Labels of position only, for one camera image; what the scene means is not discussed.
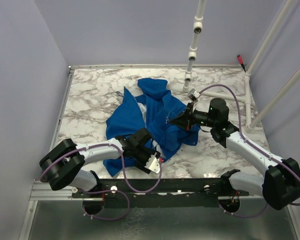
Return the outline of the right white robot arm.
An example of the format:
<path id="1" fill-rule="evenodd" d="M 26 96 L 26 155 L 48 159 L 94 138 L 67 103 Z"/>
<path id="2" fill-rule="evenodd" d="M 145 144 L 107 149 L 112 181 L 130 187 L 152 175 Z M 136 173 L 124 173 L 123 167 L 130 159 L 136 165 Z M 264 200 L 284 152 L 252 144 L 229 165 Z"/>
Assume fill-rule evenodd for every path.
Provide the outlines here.
<path id="1" fill-rule="evenodd" d="M 237 190 L 261 196 L 275 210 L 293 205 L 300 198 L 300 167 L 293 158 L 283 159 L 266 151 L 246 137 L 238 127 L 229 121 L 229 108 L 224 99 L 210 101 L 208 112 L 194 109 L 194 103 L 169 121 L 186 131 L 194 126 L 210 128 L 215 142 L 235 152 L 261 174 L 260 177 L 245 174 L 239 170 L 222 175 L 219 189 L 230 196 Z"/>

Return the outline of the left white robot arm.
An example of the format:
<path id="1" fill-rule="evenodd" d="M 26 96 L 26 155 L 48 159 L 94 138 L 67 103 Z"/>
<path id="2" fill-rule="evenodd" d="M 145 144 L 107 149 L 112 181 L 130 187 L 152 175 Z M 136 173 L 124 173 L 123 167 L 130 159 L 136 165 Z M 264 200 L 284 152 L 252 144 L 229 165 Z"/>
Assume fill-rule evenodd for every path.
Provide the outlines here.
<path id="1" fill-rule="evenodd" d="M 40 181 L 49 183 L 53 191 L 70 186 L 93 198 L 104 187 L 94 171 L 82 169 L 85 165 L 120 159 L 125 167 L 125 158 L 132 158 L 135 159 L 134 166 L 139 170 L 161 175 L 161 154 L 150 146 L 152 140 L 152 135 L 146 128 L 92 145 L 75 144 L 72 139 L 67 138 L 40 160 Z"/>

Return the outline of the blue jacket with white lining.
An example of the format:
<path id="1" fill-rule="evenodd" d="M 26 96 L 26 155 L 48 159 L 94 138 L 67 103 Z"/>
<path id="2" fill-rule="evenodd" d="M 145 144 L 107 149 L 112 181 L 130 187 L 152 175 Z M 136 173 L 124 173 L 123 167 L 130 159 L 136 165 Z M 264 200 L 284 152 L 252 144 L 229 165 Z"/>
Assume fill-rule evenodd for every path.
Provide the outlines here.
<path id="1" fill-rule="evenodd" d="M 106 139 L 131 135 L 146 128 L 158 143 L 166 160 L 173 157 L 182 145 L 198 144 L 199 127 L 189 131 L 169 123 L 181 114 L 186 106 L 172 96 L 167 80 L 142 78 L 137 81 L 142 94 L 134 96 L 127 88 L 122 103 L 106 120 Z"/>

